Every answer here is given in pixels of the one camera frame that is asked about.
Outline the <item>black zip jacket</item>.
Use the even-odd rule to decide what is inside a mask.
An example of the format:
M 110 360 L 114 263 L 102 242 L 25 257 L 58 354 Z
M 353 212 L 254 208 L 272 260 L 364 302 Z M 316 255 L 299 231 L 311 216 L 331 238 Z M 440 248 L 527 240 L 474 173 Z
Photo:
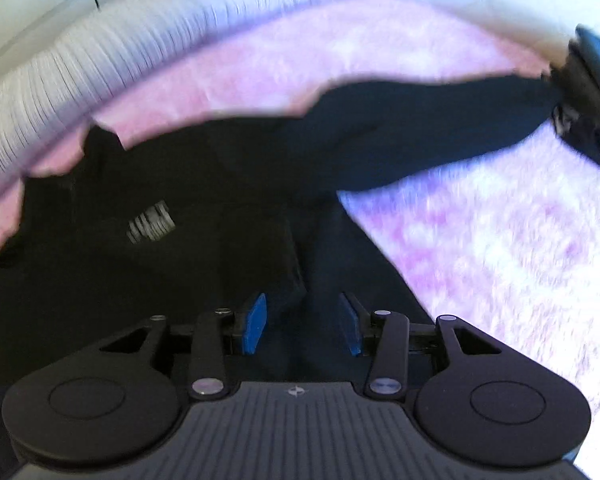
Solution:
M 342 192 L 504 150 L 560 101 L 546 80 L 358 81 L 298 117 L 209 120 L 125 148 L 91 129 L 68 174 L 27 178 L 0 249 L 0 411 L 18 379 L 164 315 L 187 324 L 260 292 L 254 380 L 360 380 L 338 297 L 428 323 Z

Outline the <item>pink rose bedsheet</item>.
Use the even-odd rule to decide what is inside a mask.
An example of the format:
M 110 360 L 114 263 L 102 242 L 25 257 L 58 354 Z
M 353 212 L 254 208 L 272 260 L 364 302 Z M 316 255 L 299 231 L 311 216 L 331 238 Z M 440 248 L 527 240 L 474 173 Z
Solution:
M 84 120 L 21 182 L 0 249 L 27 178 L 68 174 L 96 127 L 132 148 L 209 120 L 298 117 L 358 81 L 549 72 L 406 0 L 278 18 L 179 56 Z M 600 167 L 556 134 L 552 113 L 509 148 L 339 200 L 430 317 L 358 300 L 362 353 L 342 339 L 362 379 L 247 377 L 245 301 L 187 324 L 151 315 L 6 390 L 0 476 L 600 479 Z

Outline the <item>folded black garment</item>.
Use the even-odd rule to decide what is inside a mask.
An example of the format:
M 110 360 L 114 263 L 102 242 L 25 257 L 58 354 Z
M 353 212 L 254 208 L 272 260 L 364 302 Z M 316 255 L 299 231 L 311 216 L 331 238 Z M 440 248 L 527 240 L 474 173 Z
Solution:
M 552 111 L 556 134 L 570 148 L 600 166 L 600 84 L 573 41 L 565 64 L 551 65 L 543 78 L 562 96 Z

